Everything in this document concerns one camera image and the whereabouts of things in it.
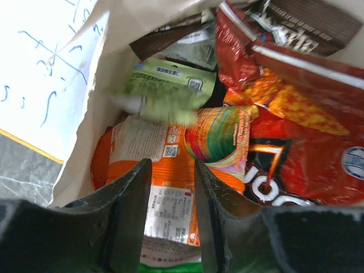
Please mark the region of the large green Chiaba chips bag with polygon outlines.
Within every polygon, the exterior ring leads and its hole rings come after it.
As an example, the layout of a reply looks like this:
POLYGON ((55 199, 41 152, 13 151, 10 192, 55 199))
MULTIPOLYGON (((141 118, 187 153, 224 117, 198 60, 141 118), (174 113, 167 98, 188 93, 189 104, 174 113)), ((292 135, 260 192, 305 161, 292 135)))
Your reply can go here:
POLYGON ((139 272, 202 273, 200 248, 166 239, 144 237, 139 272))

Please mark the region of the orange mango snack bag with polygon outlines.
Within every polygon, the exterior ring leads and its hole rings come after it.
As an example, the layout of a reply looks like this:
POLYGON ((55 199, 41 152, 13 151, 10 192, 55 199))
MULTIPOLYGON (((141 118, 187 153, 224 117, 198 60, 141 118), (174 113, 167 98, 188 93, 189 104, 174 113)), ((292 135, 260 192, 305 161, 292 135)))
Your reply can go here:
POLYGON ((123 176, 142 159, 152 162, 144 233, 198 246, 194 164, 203 162, 235 189, 245 191, 250 123, 256 106, 224 106, 198 111, 192 126, 154 123, 128 116, 98 141, 90 173, 95 189, 123 176))

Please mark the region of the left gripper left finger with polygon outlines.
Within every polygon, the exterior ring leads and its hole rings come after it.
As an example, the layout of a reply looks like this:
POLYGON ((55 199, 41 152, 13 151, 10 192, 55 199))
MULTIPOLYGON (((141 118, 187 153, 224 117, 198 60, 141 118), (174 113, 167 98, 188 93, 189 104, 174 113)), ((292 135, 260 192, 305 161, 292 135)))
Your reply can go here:
POLYGON ((138 272, 151 172, 143 159, 62 208, 1 200, 1 271, 138 272))

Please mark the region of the brown Kettle chips bag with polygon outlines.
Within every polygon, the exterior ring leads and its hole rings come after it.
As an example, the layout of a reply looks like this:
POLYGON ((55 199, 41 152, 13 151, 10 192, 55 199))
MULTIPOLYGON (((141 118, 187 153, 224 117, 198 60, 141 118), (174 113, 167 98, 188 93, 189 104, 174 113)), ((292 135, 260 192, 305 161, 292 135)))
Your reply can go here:
MULTIPOLYGON (((326 1, 244 1, 242 12, 251 32, 296 51, 330 56, 344 49, 363 28, 363 20, 326 1)), ((139 60, 160 55, 215 70, 216 9, 166 24, 131 43, 139 60)))

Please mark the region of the red snack bag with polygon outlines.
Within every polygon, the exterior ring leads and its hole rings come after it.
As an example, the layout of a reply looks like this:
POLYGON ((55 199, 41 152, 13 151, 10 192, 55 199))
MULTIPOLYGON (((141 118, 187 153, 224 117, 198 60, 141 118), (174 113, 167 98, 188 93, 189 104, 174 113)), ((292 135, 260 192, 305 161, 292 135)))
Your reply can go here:
POLYGON ((261 205, 363 201, 363 70, 260 40, 229 2, 217 7, 225 103, 256 106, 244 194, 261 205))

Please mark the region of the yellow green snack packet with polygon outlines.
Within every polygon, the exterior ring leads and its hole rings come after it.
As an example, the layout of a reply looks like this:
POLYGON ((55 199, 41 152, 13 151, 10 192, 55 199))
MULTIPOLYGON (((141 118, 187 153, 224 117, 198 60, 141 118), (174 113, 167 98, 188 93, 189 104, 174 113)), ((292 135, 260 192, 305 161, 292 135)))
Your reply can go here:
POLYGON ((151 57, 106 93, 122 110, 154 122, 191 125, 211 98, 216 73, 151 57))

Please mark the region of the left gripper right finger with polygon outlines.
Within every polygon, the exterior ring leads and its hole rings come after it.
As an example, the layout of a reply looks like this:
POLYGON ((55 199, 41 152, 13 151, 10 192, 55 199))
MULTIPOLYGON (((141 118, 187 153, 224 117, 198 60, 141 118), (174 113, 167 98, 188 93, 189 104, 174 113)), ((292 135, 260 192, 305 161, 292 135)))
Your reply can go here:
POLYGON ((260 206, 194 166, 203 272, 362 272, 363 208, 260 206))

